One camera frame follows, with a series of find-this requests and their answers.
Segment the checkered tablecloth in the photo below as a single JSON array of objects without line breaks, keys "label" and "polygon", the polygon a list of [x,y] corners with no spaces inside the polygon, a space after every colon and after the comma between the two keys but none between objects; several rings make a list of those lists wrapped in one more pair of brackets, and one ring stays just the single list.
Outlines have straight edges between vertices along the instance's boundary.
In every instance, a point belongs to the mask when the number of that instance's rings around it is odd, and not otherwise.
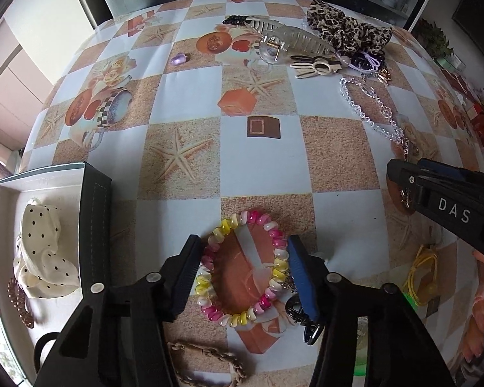
[{"label": "checkered tablecloth", "polygon": [[[22,169],[88,161],[113,179],[115,283],[158,270],[189,234],[207,235],[221,216],[260,208],[323,252],[331,271],[370,286],[403,285],[430,224],[403,214],[388,192],[386,164],[398,150],[352,114],[339,94],[341,74],[296,79],[290,68],[258,61],[253,32],[222,25],[228,15],[259,15],[301,27],[309,3],[165,3],[102,24],[75,54],[35,122]],[[419,156],[484,171],[464,110],[428,54],[396,28],[385,51],[392,79],[373,87]],[[169,65],[180,52],[189,61]],[[384,122],[370,98],[350,92]],[[226,94],[235,101],[221,109]],[[249,138],[249,115],[277,118],[279,138]],[[443,232],[439,309],[429,317],[418,310],[449,365],[478,284],[470,252]],[[249,339],[206,321],[193,296],[189,303],[167,328],[171,339],[239,352],[251,363],[247,385],[308,385],[317,350],[302,343],[302,328],[282,309]],[[204,357],[182,364],[221,378],[227,371]]]}]

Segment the white scrunchie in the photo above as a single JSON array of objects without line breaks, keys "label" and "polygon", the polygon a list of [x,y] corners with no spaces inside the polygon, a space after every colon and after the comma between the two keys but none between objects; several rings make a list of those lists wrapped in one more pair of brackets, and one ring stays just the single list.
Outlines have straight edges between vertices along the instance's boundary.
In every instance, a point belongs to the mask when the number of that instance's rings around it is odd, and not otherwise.
[{"label": "white scrunchie", "polygon": [[76,267],[57,254],[60,233],[57,207],[31,199],[23,213],[14,259],[14,276],[29,298],[64,297],[79,287]]}]

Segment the leopard print scrunchie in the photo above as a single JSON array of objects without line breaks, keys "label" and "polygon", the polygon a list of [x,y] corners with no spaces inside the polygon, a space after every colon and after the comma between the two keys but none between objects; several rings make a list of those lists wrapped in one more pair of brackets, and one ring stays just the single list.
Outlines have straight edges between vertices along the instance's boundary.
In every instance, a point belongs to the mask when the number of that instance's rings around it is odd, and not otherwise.
[{"label": "leopard print scrunchie", "polygon": [[307,11],[308,25],[336,50],[353,55],[359,49],[377,54],[390,41],[392,28],[358,23],[322,0],[312,0]]}]

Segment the white lettering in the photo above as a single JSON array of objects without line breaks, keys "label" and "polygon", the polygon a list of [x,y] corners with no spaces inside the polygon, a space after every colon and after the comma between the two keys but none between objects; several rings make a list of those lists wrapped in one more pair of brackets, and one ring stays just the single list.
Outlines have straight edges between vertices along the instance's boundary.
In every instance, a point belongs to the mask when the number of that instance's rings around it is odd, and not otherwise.
[{"label": "white lettering", "polygon": [[465,209],[462,214],[464,215],[464,218],[461,218],[461,221],[463,223],[467,223],[469,220],[470,220],[470,217],[469,217],[469,214],[470,214],[470,210],[469,209]]},{"label": "white lettering", "polygon": [[449,212],[450,215],[454,215],[455,218],[457,218],[457,204],[454,204],[454,206],[452,207],[452,209],[450,210]]}]

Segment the white wall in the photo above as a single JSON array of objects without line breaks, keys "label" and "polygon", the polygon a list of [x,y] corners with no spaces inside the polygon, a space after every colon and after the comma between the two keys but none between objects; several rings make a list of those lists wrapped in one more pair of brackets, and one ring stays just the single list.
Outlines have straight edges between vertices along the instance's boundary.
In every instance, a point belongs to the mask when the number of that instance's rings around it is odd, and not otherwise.
[{"label": "white wall", "polygon": [[14,0],[4,17],[27,55],[52,84],[93,32],[79,0]]},{"label": "white wall", "polygon": [[475,86],[484,87],[484,55],[466,33],[452,20],[461,0],[429,0],[421,17],[436,22],[447,39],[450,48],[466,64],[464,76]]}]

